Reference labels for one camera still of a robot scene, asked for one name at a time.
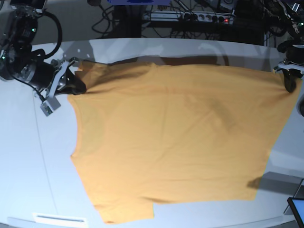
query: white table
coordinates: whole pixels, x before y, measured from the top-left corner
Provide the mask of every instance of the white table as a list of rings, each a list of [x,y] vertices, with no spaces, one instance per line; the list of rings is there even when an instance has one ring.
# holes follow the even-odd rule
[[[49,52],[54,46],[45,44],[35,48]],[[63,56],[102,63],[140,57],[139,61],[153,59],[159,64],[163,63],[159,57],[206,56],[202,63],[265,71],[283,59],[276,49],[262,46],[160,38],[66,42],[54,58]],[[15,81],[0,81],[0,222],[7,223],[7,217],[33,221],[32,213],[38,212],[87,218],[90,228],[105,227],[70,160],[76,145],[74,110],[66,95],[58,98],[62,107],[45,117],[39,107],[40,100],[33,97],[30,88]],[[266,173],[304,177],[303,130],[304,118],[295,108],[274,145]],[[279,187],[277,191],[271,189],[273,184]],[[117,227],[263,228],[294,220],[292,216],[283,216],[283,212],[296,184],[280,185],[272,180],[262,186],[264,189],[258,190],[255,201],[154,205],[154,219]]]

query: t-shirt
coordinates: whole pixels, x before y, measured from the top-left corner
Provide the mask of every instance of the t-shirt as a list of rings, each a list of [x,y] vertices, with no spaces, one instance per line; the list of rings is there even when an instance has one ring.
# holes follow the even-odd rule
[[[83,62],[72,161],[106,224],[153,203],[254,200],[301,90],[268,72],[211,65]]]

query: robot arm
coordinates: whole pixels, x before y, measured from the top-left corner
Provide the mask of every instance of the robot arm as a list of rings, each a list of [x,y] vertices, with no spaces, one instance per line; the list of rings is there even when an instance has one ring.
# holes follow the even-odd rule
[[[60,48],[62,28],[55,15],[44,10],[46,0],[11,0],[11,12],[5,32],[0,40],[0,78],[17,80],[33,88],[41,99],[41,109],[46,116],[60,107],[58,94],[83,94],[85,84],[69,70],[77,61],[44,62]],[[58,29],[58,42],[54,50],[46,54],[43,49],[32,50],[32,41],[38,31],[38,19],[51,18]],[[41,92],[46,90],[46,97]]]

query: table surface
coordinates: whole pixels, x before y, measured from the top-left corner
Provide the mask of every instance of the table surface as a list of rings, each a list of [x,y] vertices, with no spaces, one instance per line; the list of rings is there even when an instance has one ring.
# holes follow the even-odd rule
[[[34,48],[43,48],[47,53],[54,46],[44,44]],[[271,71],[284,56],[274,48],[231,42],[121,38],[65,42],[53,58],[63,57],[101,63],[137,58],[157,64],[168,63],[162,57],[183,57],[182,61],[188,63]],[[39,107],[40,100],[30,88],[17,81],[0,81],[0,223],[7,223],[8,217],[33,221],[32,213],[37,212],[87,218],[89,227],[105,227],[70,160],[77,134],[74,110],[66,95],[58,99],[62,107],[45,117]],[[297,181],[290,175],[304,177],[303,134],[304,118],[295,107],[272,149],[267,175],[254,201],[154,205],[154,219],[117,227],[256,228],[294,220],[283,212],[287,198],[297,188]]]

